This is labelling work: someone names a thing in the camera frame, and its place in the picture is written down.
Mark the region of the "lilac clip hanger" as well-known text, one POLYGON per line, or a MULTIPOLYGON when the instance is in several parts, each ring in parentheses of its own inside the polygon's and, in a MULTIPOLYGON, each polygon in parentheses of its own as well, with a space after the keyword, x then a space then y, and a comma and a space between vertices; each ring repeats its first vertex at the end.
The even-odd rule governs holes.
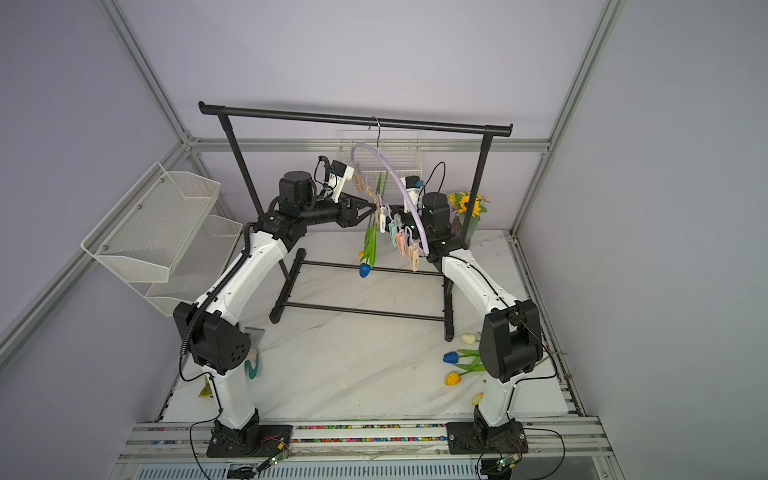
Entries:
POLYGON ((364 246, 359 256, 360 275, 373 270, 378 259, 378 238, 388 235, 394 248, 408 259, 416 272, 430 247, 421 219, 421 180, 403 176, 381 150, 381 122, 373 117, 376 140, 373 145, 354 140, 348 159, 355 173, 355 188, 374 204, 365 230, 364 246))

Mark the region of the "blue tulip group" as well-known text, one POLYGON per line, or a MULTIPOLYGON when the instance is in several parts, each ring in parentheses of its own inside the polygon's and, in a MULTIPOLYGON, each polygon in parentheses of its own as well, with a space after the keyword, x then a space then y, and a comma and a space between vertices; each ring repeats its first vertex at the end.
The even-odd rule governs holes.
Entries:
POLYGON ((364 247, 360 253, 360 265, 359 275, 361 278, 366 278, 370 275, 377 260, 377 235, 380 231, 380 217, 381 217, 381 195, 384 191, 384 181, 386 177, 383 174, 378 175, 378 181, 373 195, 374 199, 374 211, 369 218, 369 223, 366 228, 364 247))
POLYGON ((449 365, 464 365, 467 368, 482 365, 480 353, 477 350, 459 349, 445 353, 443 362, 449 365))

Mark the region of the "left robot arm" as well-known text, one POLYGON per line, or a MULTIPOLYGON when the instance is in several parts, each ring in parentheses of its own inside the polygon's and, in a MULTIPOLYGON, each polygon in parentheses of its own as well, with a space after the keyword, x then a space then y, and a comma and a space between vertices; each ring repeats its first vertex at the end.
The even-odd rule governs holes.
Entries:
POLYGON ((323 183, 310 173, 291 171, 279 182, 279 195, 255 222, 243 226, 243 249, 213 286, 192 303, 181 302, 173 318, 182 340, 181 355, 190 355, 210 376, 224 427, 240 431, 252 424, 257 409, 246 392, 243 364, 251 338, 240 325, 247 302, 310 226, 360 224, 375 205, 343 192, 357 173, 337 161, 323 183), (360 209, 369 211, 361 214, 360 209))

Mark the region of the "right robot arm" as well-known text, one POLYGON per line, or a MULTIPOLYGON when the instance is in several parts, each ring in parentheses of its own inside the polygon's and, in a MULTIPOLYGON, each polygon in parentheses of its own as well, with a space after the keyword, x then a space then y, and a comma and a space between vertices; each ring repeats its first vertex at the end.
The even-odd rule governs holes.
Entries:
POLYGON ((512 421, 512 407, 525 382, 533 381, 537 363, 549 359, 542 340, 538 307, 505 293, 479 266, 468 245, 451 232, 448 198, 432 192, 423 200, 404 190, 396 211, 402 229, 394 235, 400 253, 416 270, 421 259, 431 263, 458 287, 482 319, 479 357, 492 381, 476 407, 476 423, 500 428, 512 421))

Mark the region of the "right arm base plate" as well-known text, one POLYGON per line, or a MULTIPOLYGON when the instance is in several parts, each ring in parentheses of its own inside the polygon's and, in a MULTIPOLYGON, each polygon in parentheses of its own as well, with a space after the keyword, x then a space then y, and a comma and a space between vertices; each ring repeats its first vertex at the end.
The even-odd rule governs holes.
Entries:
POLYGON ((529 451, 527 436, 520 422, 507 422, 498 427, 483 427, 475 422, 450 422, 446 429, 451 454, 525 454, 529 451))

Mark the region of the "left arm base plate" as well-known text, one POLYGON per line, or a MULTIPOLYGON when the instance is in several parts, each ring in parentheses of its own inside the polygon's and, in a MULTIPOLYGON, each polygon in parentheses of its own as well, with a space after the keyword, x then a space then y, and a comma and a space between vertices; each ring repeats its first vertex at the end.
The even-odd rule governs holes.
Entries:
POLYGON ((208 458, 262 458, 273 457, 286 451, 291 441, 293 426, 287 424, 253 424, 235 430, 216 421, 208 445, 208 458))

